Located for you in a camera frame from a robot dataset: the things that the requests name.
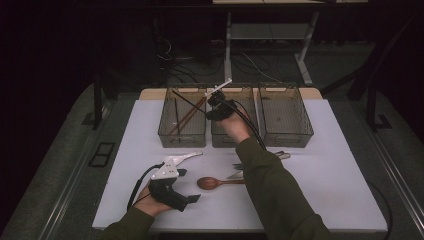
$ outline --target white tabletop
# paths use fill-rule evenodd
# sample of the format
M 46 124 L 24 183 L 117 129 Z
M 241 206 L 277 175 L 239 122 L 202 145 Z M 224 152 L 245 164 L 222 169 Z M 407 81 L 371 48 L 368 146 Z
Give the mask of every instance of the white tabletop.
M 386 231 L 386 221 L 360 172 L 337 120 L 326 100 L 304 100 L 314 129 L 306 148 L 286 150 L 292 156 L 284 166 L 297 179 L 312 208 L 332 231 Z M 158 216 L 152 231 L 250 232 L 262 225 L 244 185 L 223 185 L 212 191 L 197 187 L 197 179 L 212 176 L 224 179 L 236 173 L 239 159 L 233 148 L 213 148 L 207 124 L 205 148 L 163 148 L 157 135 L 163 100 L 136 101 L 117 157 L 103 193 L 94 228 L 103 229 L 119 221 L 140 176 L 168 155 L 202 151 L 202 156 L 187 159 L 178 168 L 186 176 L 174 183 L 184 196 L 201 194 L 197 203 L 184 212 L 171 210 Z

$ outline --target clear plastic bin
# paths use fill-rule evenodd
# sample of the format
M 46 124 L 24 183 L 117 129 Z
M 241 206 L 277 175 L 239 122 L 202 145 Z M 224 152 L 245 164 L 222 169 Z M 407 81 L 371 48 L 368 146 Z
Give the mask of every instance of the clear plastic bin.
M 206 111 L 205 84 L 177 84 L 167 89 L 158 135 L 164 148 L 206 146 L 206 117 L 191 104 Z
M 245 83 L 231 83 L 221 89 L 226 100 L 235 100 L 238 108 L 240 104 L 245 108 L 253 125 L 258 129 L 253 86 Z M 228 136 L 222 127 L 211 121 L 212 146 L 215 148 L 232 148 L 236 146 L 234 140 Z
M 261 137 L 269 147 L 306 147 L 314 135 L 295 84 L 260 83 L 258 114 Z

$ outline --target green sleeve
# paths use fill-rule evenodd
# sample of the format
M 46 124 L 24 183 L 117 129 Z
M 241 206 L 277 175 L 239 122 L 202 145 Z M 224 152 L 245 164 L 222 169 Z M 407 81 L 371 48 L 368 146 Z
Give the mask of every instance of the green sleeve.
M 268 239 L 333 239 L 281 160 L 248 138 L 236 147 L 249 196 Z
M 153 224 L 154 218 L 137 208 L 130 210 L 119 222 L 112 223 L 104 231 L 100 240 L 125 239 L 125 240 L 145 240 L 148 238 L 148 231 Z

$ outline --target person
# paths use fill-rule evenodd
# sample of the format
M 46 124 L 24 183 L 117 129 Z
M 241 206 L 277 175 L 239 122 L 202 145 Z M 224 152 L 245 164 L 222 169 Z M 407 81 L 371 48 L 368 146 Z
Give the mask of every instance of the person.
M 294 177 L 276 155 L 264 150 L 250 136 L 249 127 L 239 115 L 233 113 L 217 124 L 237 143 L 236 153 L 244 166 L 246 188 L 268 239 L 333 239 Z M 142 190 L 138 197 L 141 200 L 119 222 L 108 226 L 101 240 L 148 239 L 154 217 L 171 209 L 155 201 L 148 191 L 147 187 Z

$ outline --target chopsticks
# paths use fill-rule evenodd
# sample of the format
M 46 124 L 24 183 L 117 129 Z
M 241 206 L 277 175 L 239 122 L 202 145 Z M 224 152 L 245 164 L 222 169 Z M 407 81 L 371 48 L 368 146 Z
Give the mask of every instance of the chopsticks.
M 206 101 L 206 97 L 202 97 L 197 103 L 196 105 L 193 105 L 193 107 L 190 109 L 190 111 L 188 111 L 186 113 L 186 115 L 184 115 L 184 117 L 177 123 L 177 125 L 175 125 L 175 127 L 173 127 L 171 129 L 171 131 L 168 133 L 168 135 L 171 135 L 175 132 L 175 130 L 178 129 L 178 132 L 181 131 L 186 125 L 187 123 L 190 121 L 190 119 L 194 116 L 194 114 L 196 114 L 196 111 L 200 109 L 200 107 L 202 106 L 202 104 Z

